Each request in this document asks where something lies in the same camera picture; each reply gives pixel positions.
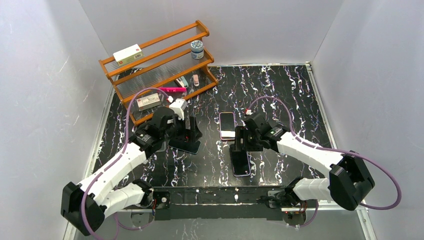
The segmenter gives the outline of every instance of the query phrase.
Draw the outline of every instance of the white robot arm segment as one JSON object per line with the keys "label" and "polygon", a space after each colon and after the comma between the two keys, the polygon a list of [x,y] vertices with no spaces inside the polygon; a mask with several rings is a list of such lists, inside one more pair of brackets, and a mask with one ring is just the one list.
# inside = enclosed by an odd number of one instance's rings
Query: white robot arm segment
{"label": "white robot arm segment", "polygon": [[[111,163],[122,154],[122,157],[110,169],[105,171]],[[129,143],[125,152],[119,151],[112,159],[103,165],[95,173],[80,181],[81,190],[86,191],[89,184],[93,181],[97,174],[103,174],[91,187],[90,194],[94,194],[94,200],[101,205],[106,195],[121,181],[131,170],[146,161],[146,153],[140,151],[140,146],[135,143]]]}

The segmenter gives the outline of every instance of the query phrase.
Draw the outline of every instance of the wooden shelf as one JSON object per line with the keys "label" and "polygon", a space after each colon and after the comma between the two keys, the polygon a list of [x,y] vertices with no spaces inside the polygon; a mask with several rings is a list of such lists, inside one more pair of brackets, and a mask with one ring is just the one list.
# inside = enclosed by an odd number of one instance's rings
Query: wooden shelf
{"label": "wooden shelf", "polygon": [[[207,36],[209,36],[209,30],[197,20],[195,23],[139,44],[145,56],[137,61],[119,67],[115,58],[111,56],[99,60],[99,63],[126,108],[129,107],[128,103],[140,90],[166,85],[179,77],[200,69],[210,79],[210,83],[203,84],[193,93],[183,97],[188,100],[215,87],[218,83],[208,69],[208,64],[214,62],[209,51],[205,48],[202,59],[193,59],[188,46],[192,41],[202,40],[203,37]],[[140,118],[137,115],[135,111],[131,111],[131,119],[136,125],[152,117],[151,114]]]}

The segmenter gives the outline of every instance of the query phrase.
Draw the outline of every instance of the white wall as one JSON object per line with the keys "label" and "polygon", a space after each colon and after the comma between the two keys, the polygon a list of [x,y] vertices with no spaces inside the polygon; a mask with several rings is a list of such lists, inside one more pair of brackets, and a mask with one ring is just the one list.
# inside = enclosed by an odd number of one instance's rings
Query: white wall
{"label": "white wall", "polygon": [[110,55],[200,20],[214,65],[229,65],[311,61],[343,0],[80,2]]}
{"label": "white wall", "polygon": [[[346,0],[312,68],[339,148],[387,167],[403,199],[370,211],[378,239],[423,239],[424,2]],[[390,180],[371,167],[372,205],[395,200]]]}
{"label": "white wall", "polygon": [[0,1],[0,239],[58,240],[110,89],[77,0]]}

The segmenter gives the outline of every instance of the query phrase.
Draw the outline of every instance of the phone screen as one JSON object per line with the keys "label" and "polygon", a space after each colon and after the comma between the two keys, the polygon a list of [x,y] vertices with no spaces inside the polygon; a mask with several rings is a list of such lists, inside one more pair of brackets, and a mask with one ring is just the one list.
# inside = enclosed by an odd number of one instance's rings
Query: phone screen
{"label": "phone screen", "polygon": [[251,174],[251,164],[245,151],[233,152],[234,145],[229,146],[231,153],[232,174],[235,177],[246,177]]}
{"label": "phone screen", "polygon": [[234,113],[221,112],[219,114],[219,132],[221,139],[234,139],[236,137],[236,124],[234,123]]}

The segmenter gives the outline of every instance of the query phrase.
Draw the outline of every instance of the small box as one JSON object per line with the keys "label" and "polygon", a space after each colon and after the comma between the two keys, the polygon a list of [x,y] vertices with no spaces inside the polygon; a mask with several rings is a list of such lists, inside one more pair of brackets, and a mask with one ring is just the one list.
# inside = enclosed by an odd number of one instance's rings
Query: small box
{"label": "small box", "polygon": [[161,105],[161,99],[157,93],[137,99],[138,110],[151,109]]}
{"label": "small box", "polygon": [[143,57],[143,52],[138,44],[134,44],[125,49],[117,51],[113,54],[116,63],[119,67],[134,62],[135,60]]}

